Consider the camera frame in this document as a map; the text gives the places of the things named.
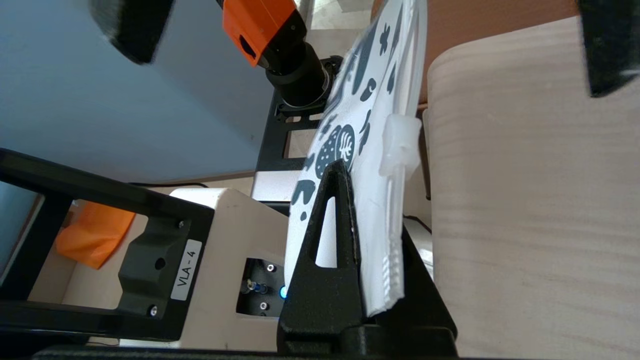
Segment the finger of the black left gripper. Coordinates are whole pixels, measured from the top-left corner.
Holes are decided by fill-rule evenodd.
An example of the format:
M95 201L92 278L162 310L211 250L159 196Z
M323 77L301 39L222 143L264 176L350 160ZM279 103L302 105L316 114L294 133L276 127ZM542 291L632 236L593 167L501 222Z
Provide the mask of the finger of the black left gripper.
M603 98L640 73L640 2L579 0L589 92Z
M151 64L173 0L91 0L90 14L107 41L137 65Z

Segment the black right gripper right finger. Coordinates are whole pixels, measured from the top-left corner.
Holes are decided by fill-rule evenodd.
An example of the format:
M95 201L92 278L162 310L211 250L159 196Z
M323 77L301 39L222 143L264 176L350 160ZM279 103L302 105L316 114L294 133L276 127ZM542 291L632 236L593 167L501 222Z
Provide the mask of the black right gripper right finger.
M406 228L404 296L359 329L359 353L385 357L457 357L457 326Z

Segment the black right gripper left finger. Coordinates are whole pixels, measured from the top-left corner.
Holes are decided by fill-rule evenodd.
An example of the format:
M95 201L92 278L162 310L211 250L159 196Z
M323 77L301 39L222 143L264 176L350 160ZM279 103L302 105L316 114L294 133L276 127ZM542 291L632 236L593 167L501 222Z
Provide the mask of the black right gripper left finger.
M334 198L336 268L316 264L327 203ZM278 321L279 353L336 353L341 333L362 325L361 247L351 176L343 160L318 187Z

